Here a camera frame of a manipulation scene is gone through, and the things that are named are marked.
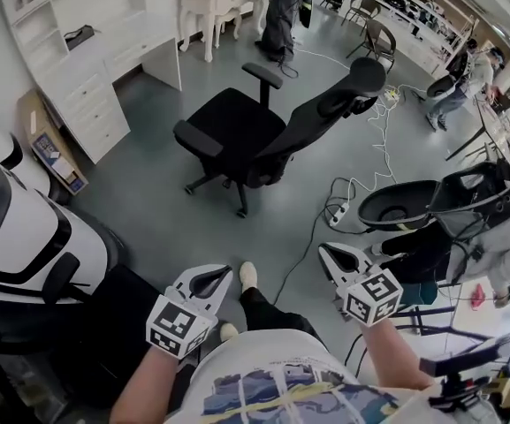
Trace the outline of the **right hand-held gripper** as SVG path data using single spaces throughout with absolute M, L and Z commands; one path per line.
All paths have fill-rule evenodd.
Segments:
M 359 248 L 338 242 L 322 243 L 318 255 L 327 279 L 337 286 L 339 311 L 372 327 L 397 312 L 403 288 L 389 269 L 359 273 L 371 265 Z

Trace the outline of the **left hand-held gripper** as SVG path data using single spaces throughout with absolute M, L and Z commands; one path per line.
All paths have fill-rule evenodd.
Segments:
M 146 340 L 177 360 L 198 348 L 216 327 L 232 282 L 232 268 L 205 264 L 185 270 L 158 296 L 146 322 Z

